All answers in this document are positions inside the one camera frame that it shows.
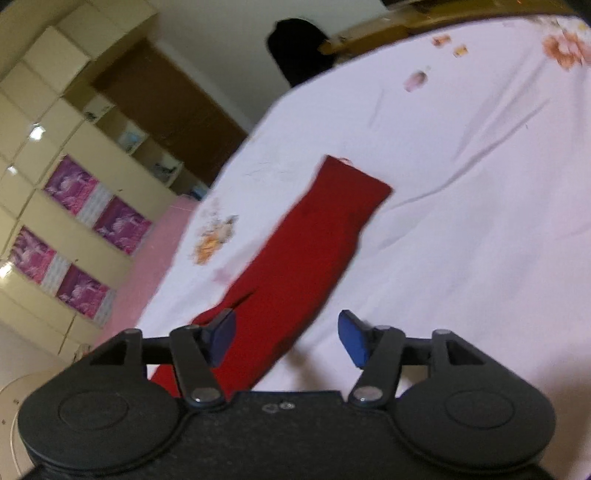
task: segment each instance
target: white bed sheet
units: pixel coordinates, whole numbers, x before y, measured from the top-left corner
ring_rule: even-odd
[[[577,20],[560,20],[588,31]],[[383,48],[292,90],[270,110],[191,220],[138,327],[166,335],[214,306],[306,191],[325,154],[396,189],[364,230],[324,310],[262,390],[337,389],[356,370],[342,309],[408,336],[449,328],[552,400],[544,465],[591,473],[591,72],[543,51],[551,22],[495,20]],[[455,57],[465,44],[468,54]],[[428,82],[403,88],[414,71]],[[213,218],[238,215],[206,265]],[[319,235],[330,232],[319,232]],[[281,319],[281,312],[272,312]]]

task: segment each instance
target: red towel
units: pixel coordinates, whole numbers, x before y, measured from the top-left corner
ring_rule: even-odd
[[[310,190],[223,300],[193,320],[206,325],[239,304],[235,339],[213,370],[226,396],[255,385],[308,327],[353,258],[361,229],[391,192],[385,183],[326,157]],[[171,366],[158,367],[152,380],[178,395]]]

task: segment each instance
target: metal screw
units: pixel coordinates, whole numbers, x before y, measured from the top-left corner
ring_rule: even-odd
[[[356,388],[353,392],[353,396],[360,402],[369,402],[379,400],[384,396],[384,392],[378,387],[367,385],[366,387]]]
[[[277,413],[279,411],[279,406],[276,403],[268,403],[267,405],[262,406],[262,410],[265,413]]]
[[[217,400],[221,396],[222,394],[220,391],[213,387],[196,388],[193,390],[193,393],[191,393],[191,398],[199,403],[209,403]]]

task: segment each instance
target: brown door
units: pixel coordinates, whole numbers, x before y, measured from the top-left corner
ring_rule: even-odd
[[[207,184],[246,137],[204,91],[147,42],[105,70],[95,87]]]

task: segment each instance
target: pink mattress edge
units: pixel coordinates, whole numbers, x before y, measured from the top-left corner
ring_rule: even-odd
[[[95,342],[100,345],[121,330],[134,328],[161,280],[170,268],[185,227],[199,204],[178,197],[154,225],[149,237],[134,257],[129,275],[117,291],[111,317]]]

